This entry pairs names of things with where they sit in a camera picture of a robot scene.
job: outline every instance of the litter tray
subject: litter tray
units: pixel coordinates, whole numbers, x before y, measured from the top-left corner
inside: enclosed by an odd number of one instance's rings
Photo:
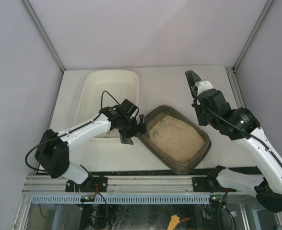
[[[165,122],[164,119],[167,119],[170,117],[176,118],[178,120],[181,120],[185,122],[187,125],[193,127],[196,132],[204,139],[204,143],[199,148],[199,150],[186,161],[177,161],[173,157],[171,157],[169,154],[161,150],[159,147],[157,147],[150,139],[154,138],[151,136],[151,130],[152,128],[158,123],[158,122]],[[187,174],[191,170],[193,170],[206,156],[209,149],[211,148],[211,141],[209,136],[201,130],[196,124],[194,124],[192,121],[190,121],[188,118],[183,116],[180,112],[175,110],[174,108],[162,105],[158,108],[151,111],[149,114],[145,117],[145,122],[147,126],[147,130],[149,131],[150,135],[149,137],[146,135],[139,136],[140,141],[156,156],[158,157],[164,164],[166,164],[171,170],[173,170],[177,174]]]
[[[119,103],[128,99],[135,105],[139,101],[139,77],[127,70],[110,69],[95,71],[87,77],[79,99],[75,124],[95,116],[100,110],[101,95],[107,90]],[[103,107],[114,106],[116,102],[104,94]],[[119,138],[117,129],[96,136],[96,140],[115,140]]]

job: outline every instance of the robotic arm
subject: robotic arm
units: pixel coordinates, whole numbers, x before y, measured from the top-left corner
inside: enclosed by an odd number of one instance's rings
[[[70,162],[70,152],[83,142],[114,128],[120,133],[121,143],[133,144],[131,137],[147,133],[144,115],[129,100],[121,105],[105,107],[91,119],[58,133],[47,130],[35,153],[36,160],[43,166],[51,178],[64,177],[82,184],[89,177],[89,172],[81,165]]]
[[[231,109],[221,91],[193,71],[185,72],[200,126],[211,125],[246,150],[263,176],[251,176],[217,166],[208,184],[233,188],[257,198],[269,211],[282,211],[282,158],[268,141],[259,121],[246,108]]]

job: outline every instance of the white wall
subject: white wall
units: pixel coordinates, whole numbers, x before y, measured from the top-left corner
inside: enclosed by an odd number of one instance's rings
[[[48,126],[61,76],[21,3],[0,0],[0,230],[13,220],[30,172],[24,157]]]
[[[267,0],[30,0],[66,69],[234,65]]]
[[[282,156],[282,1],[276,1],[238,70],[247,104]]]

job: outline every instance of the white tray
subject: white tray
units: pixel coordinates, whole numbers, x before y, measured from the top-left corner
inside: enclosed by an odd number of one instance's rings
[[[135,105],[139,102],[139,77],[136,73],[127,70],[100,70],[89,74],[79,99],[75,125],[84,122],[100,110],[101,95],[107,90],[119,103],[128,99]],[[114,106],[117,103],[107,94],[104,94],[103,107]],[[106,140],[119,138],[116,129],[98,135],[94,139]]]

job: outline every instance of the white table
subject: white table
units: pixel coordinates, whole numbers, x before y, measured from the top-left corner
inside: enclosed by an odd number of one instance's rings
[[[140,78],[140,112],[147,115],[156,107],[170,105],[198,124],[185,71],[192,69],[202,79],[208,79],[214,88],[221,90],[232,108],[235,98],[223,65],[129,68]],[[93,70],[68,70],[64,72],[51,128],[60,131],[74,126],[78,101],[83,84]],[[197,168],[255,166],[248,155],[228,137],[222,136],[211,126],[201,127],[212,142],[210,151]],[[70,159],[95,171],[167,170],[137,139],[134,145],[120,144],[115,140],[89,140],[70,154]]]

